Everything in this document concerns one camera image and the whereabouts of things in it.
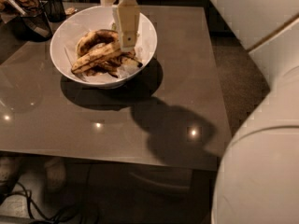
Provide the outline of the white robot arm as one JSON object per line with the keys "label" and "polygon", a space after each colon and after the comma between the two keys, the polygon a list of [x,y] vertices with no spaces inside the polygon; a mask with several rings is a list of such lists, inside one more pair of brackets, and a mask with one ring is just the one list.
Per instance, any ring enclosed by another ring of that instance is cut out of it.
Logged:
{"label": "white robot arm", "polygon": [[210,0],[270,92],[221,159],[211,224],[299,224],[299,0]]}

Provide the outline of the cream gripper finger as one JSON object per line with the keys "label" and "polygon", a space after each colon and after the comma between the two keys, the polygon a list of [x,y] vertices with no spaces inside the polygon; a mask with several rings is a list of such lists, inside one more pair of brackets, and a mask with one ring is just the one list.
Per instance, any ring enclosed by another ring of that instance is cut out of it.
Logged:
{"label": "cream gripper finger", "polygon": [[122,52],[135,47],[139,25],[140,9],[136,0],[119,0],[112,8]]}

